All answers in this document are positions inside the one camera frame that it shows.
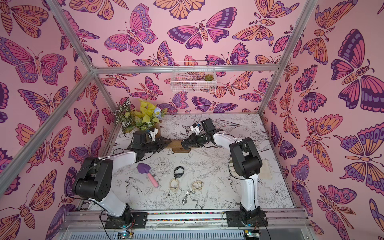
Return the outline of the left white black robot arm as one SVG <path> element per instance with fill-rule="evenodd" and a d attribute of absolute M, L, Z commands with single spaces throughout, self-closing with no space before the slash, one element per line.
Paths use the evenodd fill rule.
<path fill-rule="evenodd" d="M 172 141 L 156 137 L 156 132 L 136 131 L 127 149 L 107 157 L 87 157 L 73 183 L 73 193 L 83 199 L 94 201 L 108 216 L 108 224 L 127 228 L 133 224 L 131 208 L 111 190 L 113 173 L 130 165 L 138 165 L 138 171 L 146 174 L 154 188 L 159 183 L 150 173 L 150 167 L 142 164 L 146 154 L 155 154 L 165 149 Z"/>

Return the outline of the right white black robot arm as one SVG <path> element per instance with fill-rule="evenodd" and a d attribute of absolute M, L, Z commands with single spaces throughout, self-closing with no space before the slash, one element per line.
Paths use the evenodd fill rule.
<path fill-rule="evenodd" d="M 230 151 L 229 167 L 233 167 L 241 177 L 242 194 L 240 202 L 240 218 L 244 225 L 267 227 L 268 221 L 258 201 L 257 181 L 263 166 L 262 158 L 253 139 L 239 139 L 217 129 L 212 119 L 206 119 L 191 126 L 192 134 L 181 141 L 185 150 L 212 147 Z"/>

